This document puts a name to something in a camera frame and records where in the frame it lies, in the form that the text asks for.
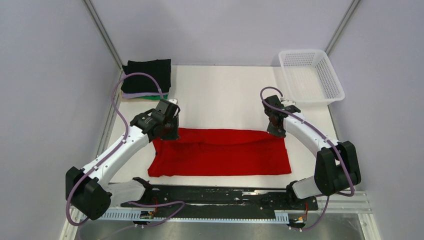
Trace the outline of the red t shirt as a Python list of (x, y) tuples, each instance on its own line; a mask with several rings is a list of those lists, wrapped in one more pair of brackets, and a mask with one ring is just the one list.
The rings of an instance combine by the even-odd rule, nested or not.
[(284, 138), (248, 129), (180, 128), (179, 139), (155, 139), (150, 177), (291, 174)]

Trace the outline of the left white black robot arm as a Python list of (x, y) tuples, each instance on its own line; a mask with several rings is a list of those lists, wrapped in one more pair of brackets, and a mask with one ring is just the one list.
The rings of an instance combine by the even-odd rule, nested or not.
[(134, 177), (127, 182), (112, 183), (113, 176), (139, 150), (156, 139), (178, 139), (179, 113), (176, 99), (161, 99), (155, 108), (125, 122), (125, 131), (101, 155), (78, 169), (71, 167), (65, 175), (66, 208), (75, 207), (87, 219), (97, 220), (110, 207), (127, 202), (149, 206), (153, 193), (149, 184)]

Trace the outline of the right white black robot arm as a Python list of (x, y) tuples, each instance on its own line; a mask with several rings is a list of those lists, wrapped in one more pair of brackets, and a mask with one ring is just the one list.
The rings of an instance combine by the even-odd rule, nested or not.
[(330, 138), (310, 123), (299, 108), (283, 105), (277, 95), (261, 98), (261, 102), (269, 119), (268, 133), (276, 137), (293, 135), (315, 157), (313, 175), (288, 185), (291, 191), (285, 195), (286, 204), (298, 209), (309, 197), (352, 197), (355, 186), (362, 181), (354, 144)]

